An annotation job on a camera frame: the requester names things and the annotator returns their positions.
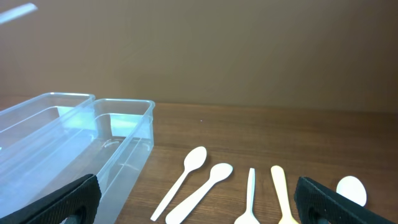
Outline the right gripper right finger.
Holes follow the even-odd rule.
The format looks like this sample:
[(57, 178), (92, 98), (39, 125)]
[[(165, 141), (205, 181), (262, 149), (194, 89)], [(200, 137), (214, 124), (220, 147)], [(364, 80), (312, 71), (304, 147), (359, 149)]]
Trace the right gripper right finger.
[(299, 177), (294, 193), (303, 224), (394, 224), (309, 177)]

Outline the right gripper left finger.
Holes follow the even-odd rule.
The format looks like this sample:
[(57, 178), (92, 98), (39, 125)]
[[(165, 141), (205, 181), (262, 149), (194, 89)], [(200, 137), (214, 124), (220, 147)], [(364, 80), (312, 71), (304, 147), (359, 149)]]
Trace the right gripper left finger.
[(7, 224), (93, 224), (101, 199), (97, 176), (87, 174), (1, 218)]

